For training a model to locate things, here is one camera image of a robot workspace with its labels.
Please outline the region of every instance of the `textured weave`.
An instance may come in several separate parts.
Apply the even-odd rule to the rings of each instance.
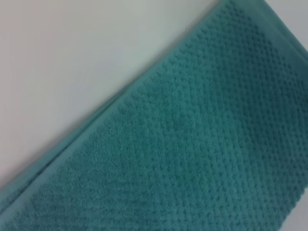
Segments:
[[[220,2],[1,198],[0,230],[278,230],[308,184],[308,64],[263,8]]]

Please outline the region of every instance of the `white surface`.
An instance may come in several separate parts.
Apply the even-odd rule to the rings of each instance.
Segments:
[[[0,186],[136,77],[214,1],[0,1]],[[268,3],[308,47],[308,1]],[[307,220],[308,193],[282,230],[308,230]]]

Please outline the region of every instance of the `folded towel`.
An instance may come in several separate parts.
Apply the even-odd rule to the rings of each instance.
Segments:
[[[0,230],[278,230],[308,185],[308,54],[222,0],[0,192]]]

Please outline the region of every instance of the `terry cloth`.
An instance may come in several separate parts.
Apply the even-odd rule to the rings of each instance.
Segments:
[[[308,185],[308,55],[222,0],[0,193],[1,231],[278,230]]]

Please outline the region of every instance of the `towel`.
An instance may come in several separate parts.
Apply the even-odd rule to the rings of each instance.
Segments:
[[[221,0],[1,190],[0,230],[278,230],[308,185],[307,74],[263,0]]]

